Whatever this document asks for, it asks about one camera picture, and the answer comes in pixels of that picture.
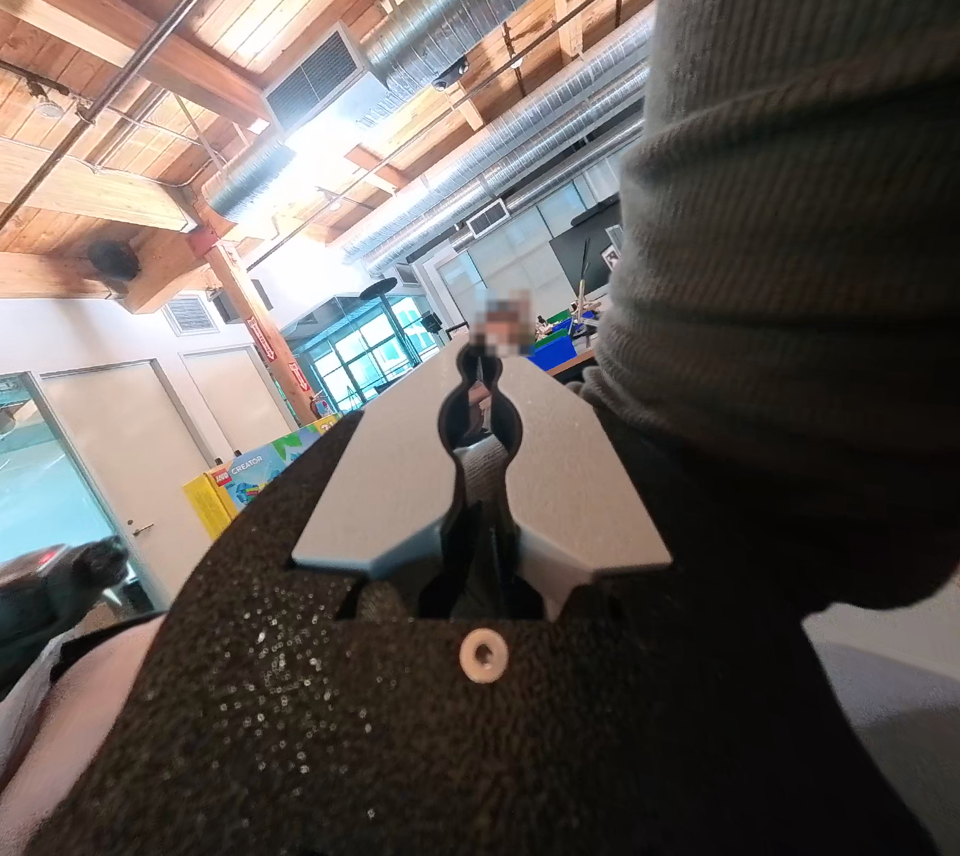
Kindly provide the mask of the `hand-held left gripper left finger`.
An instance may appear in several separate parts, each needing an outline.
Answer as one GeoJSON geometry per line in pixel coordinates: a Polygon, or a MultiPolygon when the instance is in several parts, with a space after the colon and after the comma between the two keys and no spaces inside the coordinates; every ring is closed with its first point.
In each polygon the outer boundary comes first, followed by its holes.
{"type": "Polygon", "coordinates": [[[480,616],[481,500],[455,454],[475,374],[444,348],[363,409],[292,552],[347,578],[337,618],[480,616]]]}

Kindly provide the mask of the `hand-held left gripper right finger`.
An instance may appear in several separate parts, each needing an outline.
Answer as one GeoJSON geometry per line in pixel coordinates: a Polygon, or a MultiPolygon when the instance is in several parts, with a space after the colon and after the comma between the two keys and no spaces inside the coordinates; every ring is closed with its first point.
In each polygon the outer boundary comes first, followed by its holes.
{"type": "Polygon", "coordinates": [[[526,358],[501,362],[493,412],[507,414],[507,509],[515,571],[558,619],[570,595],[609,576],[671,565],[671,553],[596,410],[526,358]]]}

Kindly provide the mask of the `person's right forearm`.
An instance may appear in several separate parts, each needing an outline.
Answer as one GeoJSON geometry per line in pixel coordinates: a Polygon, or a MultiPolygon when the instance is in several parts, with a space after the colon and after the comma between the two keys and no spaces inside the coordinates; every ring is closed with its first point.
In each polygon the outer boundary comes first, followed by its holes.
{"type": "Polygon", "coordinates": [[[583,396],[802,611],[958,570],[958,0],[656,0],[583,396]]]}

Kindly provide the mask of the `person's right hand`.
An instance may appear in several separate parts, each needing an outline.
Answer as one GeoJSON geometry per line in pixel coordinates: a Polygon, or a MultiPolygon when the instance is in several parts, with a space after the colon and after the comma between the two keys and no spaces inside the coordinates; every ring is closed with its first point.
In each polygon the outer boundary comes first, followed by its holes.
{"type": "Polygon", "coordinates": [[[85,654],[54,683],[15,782],[26,808],[50,812],[97,754],[124,708],[165,616],[123,630],[85,654]]]}

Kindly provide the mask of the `blue storage bin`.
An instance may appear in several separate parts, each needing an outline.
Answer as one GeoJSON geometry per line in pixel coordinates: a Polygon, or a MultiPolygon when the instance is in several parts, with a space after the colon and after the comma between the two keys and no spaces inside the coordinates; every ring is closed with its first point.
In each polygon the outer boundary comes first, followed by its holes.
{"type": "Polygon", "coordinates": [[[570,359],[576,358],[577,354],[569,331],[560,330],[537,341],[530,360],[538,368],[548,371],[566,364],[570,359]]]}

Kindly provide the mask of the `colourful toy box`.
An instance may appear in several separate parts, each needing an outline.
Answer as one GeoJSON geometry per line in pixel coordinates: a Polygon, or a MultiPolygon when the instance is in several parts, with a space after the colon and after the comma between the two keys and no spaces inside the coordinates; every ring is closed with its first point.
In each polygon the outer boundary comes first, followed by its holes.
{"type": "Polygon", "coordinates": [[[187,501],[212,541],[297,458],[340,420],[328,415],[270,443],[236,454],[183,486],[187,501]]]}

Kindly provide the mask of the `white door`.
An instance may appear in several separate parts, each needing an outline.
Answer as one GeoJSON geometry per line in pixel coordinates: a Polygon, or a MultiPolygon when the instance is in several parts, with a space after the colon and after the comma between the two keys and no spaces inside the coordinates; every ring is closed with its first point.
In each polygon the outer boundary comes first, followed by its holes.
{"type": "Polygon", "coordinates": [[[159,364],[52,372],[40,384],[119,523],[146,592],[168,609],[210,549],[184,490],[209,464],[159,364]]]}
{"type": "Polygon", "coordinates": [[[231,453],[244,454],[296,427],[252,346],[184,353],[181,359],[231,453]]]}

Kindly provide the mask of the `black floor lamp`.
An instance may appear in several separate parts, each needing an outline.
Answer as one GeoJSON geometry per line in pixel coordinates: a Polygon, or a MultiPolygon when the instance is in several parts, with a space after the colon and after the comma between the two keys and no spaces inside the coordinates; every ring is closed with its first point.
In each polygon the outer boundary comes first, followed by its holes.
{"type": "Polygon", "coordinates": [[[422,364],[421,357],[406,334],[388,298],[389,293],[396,288],[397,284],[398,280],[396,278],[382,278],[367,286],[361,292],[360,298],[366,302],[379,303],[382,313],[390,325],[393,336],[400,345],[409,365],[412,368],[417,368],[422,364]]]}

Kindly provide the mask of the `wooden post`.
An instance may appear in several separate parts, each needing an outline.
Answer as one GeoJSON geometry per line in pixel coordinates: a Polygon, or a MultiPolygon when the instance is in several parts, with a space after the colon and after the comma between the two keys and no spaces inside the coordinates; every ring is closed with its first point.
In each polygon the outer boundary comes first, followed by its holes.
{"type": "Polygon", "coordinates": [[[206,258],[234,310],[266,359],[270,373],[292,406],[294,415],[303,425],[314,422],[317,414],[314,411],[312,389],[281,330],[271,319],[235,246],[218,240],[208,250],[206,258]]]}

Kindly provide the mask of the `black wall screen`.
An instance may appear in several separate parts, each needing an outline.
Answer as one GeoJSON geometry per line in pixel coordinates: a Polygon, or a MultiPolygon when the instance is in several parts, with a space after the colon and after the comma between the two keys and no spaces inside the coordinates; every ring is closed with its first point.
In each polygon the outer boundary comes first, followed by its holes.
{"type": "Polygon", "coordinates": [[[581,282],[587,295],[609,285],[619,261],[620,224],[619,208],[611,206],[602,212],[583,214],[551,240],[551,249],[575,293],[581,282]]]}

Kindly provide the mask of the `wall vent grille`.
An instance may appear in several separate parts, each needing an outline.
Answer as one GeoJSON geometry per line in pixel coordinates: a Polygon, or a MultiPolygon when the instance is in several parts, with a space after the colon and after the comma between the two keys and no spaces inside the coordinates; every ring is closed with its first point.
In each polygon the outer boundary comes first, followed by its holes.
{"type": "Polygon", "coordinates": [[[162,313],[178,337],[219,332],[208,303],[196,294],[174,297],[162,307],[162,313]]]}

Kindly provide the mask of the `black wall speaker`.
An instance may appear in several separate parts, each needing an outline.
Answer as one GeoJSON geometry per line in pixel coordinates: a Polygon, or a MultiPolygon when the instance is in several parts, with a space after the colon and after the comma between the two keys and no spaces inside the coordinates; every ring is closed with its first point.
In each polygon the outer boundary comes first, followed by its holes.
{"type": "Polygon", "coordinates": [[[85,251],[90,265],[108,282],[127,284],[141,272],[138,253],[126,241],[98,238],[85,251]]]}

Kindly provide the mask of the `duct vent grille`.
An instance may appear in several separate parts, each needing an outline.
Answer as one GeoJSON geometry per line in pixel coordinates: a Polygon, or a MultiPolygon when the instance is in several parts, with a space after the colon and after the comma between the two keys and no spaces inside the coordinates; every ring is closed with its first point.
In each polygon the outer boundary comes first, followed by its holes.
{"type": "Polygon", "coordinates": [[[293,133],[368,71],[353,35],[335,22],[292,69],[264,91],[273,123],[293,133]]]}

